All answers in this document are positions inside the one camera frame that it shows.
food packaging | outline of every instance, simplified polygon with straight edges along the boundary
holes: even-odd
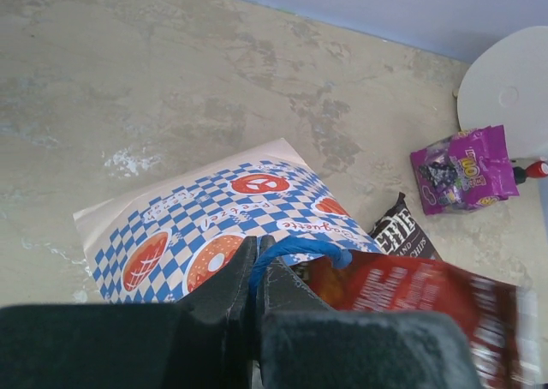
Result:
[[[426,215],[472,212],[519,195],[502,125],[459,132],[410,158]]]
[[[245,236],[303,236],[380,252],[285,140],[92,206],[74,221],[110,302],[181,299],[221,270]]]
[[[445,313],[467,335],[485,388],[526,388],[539,382],[533,292],[440,260],[352,254],[352,263],[341,270],[327,258],[308,262],[308,286],[333,308]]]
[[[441,259],[426,233],[411,215],[402,192],[396,204],[375,223],[369,234],[386,254]]]

blue handle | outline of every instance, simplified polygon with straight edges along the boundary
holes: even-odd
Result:
[[[249,277],[249,293],[253,299],[257,296],[260,280],[266,272],[266,268],[278,256],[286,254],[324,254],[333,261],[333,267],[342,269],[352,261],[352,254],[348,249],[341,249],[333,243],[305,239],[303,237],[288,236],[280,242],[270,246],[255,261]]]

red chip bag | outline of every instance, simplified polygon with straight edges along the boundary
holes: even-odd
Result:
[[[485,388],[525,388],[539,379],[532,292],[474,275],[439,260],[353,252],[337,270],[327,258],[308,262],[307,284],[333,308],[433,310],[468,336]]]

blue checkered paper bag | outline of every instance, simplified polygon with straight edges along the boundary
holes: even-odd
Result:
[[[179,300],[226,265],[245,236],[302,236],[380,253],[285,140],[108,200],[74,221],[111,302]]]

concrete floor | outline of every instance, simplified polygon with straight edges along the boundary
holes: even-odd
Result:
[[[284,137],[364,229],[403,191],[445,260],[534,288],[548,355],[538,186],[420,209],[408,154],[457,131],[466,64],[236,0],[0,5],[0,305],[98,301],[73,212]]]

